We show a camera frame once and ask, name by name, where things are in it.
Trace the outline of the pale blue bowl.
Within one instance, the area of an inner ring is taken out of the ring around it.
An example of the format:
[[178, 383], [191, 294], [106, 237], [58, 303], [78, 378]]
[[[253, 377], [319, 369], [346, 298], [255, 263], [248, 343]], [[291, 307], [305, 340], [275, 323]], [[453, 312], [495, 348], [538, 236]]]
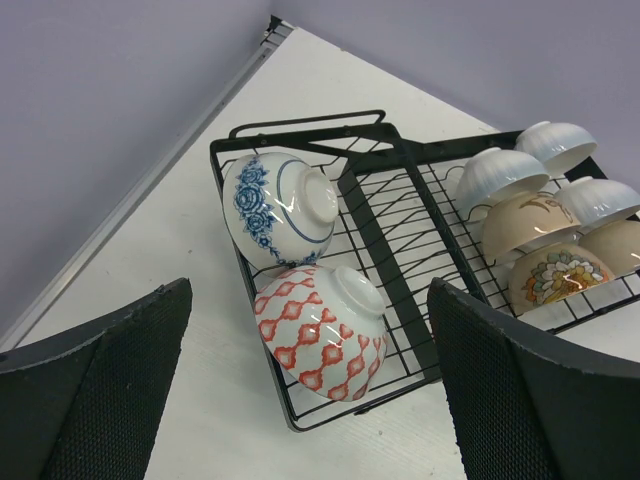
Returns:
[[524, 130], [515, 149], [540, 161], [552, 178], [566, 174], [586, 160], [596, 149], [595, 138], [581, 126], [542, 121]]
[[610, 179], [582, 177], [563, 186], [554, 197], [587, 230], [628, 219], [639, 212], [639, 193]]
[[464, 219], [480, 206], [493, 205], [522, 192], [537, 192], [550, 180], [545, 166], [518, 150], [491, 147], [465, 164], [456, 188], [455, 201]]

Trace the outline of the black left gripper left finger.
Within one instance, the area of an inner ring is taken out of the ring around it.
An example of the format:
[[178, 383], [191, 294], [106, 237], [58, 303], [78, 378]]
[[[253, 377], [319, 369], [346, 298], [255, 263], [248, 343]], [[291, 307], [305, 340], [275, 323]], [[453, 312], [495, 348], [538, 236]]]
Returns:
[[180, 278], [2, 353], [2, 478], [144, 478], [192, 299]]

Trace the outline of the beige bowl brown motif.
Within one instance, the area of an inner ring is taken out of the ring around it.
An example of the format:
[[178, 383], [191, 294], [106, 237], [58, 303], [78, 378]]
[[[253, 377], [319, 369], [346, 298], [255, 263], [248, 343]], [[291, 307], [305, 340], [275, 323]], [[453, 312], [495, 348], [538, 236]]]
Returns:
[[485, 261], [504, 264], [521, 253], [566, 239], [581, 227], [577, 215], [546, 192], [521, 193], [493, 206], [484, 221]]

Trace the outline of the beige bowl colourful flower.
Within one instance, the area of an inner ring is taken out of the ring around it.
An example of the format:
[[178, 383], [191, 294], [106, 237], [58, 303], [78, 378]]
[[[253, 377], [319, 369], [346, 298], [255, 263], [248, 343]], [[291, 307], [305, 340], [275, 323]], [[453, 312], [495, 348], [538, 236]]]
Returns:
[[508, 280], [509, 299], [515, 314], [522, 315], [614, 279], [611, 269], [590, 251], [555, 243], [515, 262]]

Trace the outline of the pale blue bowl rear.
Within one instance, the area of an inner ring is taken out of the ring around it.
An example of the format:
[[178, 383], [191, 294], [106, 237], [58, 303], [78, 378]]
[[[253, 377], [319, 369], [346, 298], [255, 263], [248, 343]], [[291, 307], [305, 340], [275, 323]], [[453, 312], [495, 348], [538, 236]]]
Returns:
[[552, 178], [566, 174], [586, 160], [596, 149], [595, 138], [581, 126], [542, 121], [524, 130], [515, 149], [540, 161]]

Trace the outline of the pale blue bowl left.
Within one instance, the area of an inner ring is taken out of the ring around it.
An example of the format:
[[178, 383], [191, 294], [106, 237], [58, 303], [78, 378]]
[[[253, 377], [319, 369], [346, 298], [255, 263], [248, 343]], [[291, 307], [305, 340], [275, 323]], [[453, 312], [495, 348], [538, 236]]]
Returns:
[[491, 147], [465, 164], [456, 188], [455, 201], [464, 219], [480, 206], [493, 205], [522, 192], [537, 192], [550, 180], [545, 166], [518, 150]]

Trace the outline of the pale blue bowl right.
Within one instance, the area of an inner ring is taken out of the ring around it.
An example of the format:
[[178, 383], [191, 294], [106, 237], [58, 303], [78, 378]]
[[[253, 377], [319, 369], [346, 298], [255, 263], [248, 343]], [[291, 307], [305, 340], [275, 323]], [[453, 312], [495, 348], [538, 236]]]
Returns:
[[639, 212], [639, 193], [610, 179], [582, 177], [563, 186], [554, 197], [587, 230], [628, 219]]

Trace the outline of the blue floral white bowl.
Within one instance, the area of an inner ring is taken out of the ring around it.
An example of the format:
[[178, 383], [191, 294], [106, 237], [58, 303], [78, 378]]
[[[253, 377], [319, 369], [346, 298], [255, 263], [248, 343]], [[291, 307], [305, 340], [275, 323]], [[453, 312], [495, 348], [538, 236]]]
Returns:
[[224, 177], [222, 204], [235, 246], [255, 270], [272, 278], [316, 263], [331, 243], [339, 214], [328, 177], [281, 152], [235, 160]]

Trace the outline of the plain beige bowl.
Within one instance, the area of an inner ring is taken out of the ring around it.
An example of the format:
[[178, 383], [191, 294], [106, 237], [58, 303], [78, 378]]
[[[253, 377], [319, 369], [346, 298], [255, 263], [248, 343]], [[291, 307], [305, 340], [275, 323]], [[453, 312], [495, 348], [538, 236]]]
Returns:
[[638, 221], [619, 220], [587, 233], [578, 244], [621, 277], [639, 270], [639, 229]]

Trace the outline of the red patterned white bowl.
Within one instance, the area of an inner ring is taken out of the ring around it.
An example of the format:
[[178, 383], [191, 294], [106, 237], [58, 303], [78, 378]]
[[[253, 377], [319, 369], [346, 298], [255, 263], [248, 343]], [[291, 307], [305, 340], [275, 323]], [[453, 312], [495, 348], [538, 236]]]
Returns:
[[254, 300], [260, 336], [303, 387], [333, 401], [361, 399], [384, 363], [384, 300], [357, 270], [303, 265]]

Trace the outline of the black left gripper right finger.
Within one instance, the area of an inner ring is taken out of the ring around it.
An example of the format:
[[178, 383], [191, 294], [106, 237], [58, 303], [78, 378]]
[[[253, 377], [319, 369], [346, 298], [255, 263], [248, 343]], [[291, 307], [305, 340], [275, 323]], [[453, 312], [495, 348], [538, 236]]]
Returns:
[[427, 306], [467, 478], [638, 478], [638, 363], [537, 329], [440, 278]]

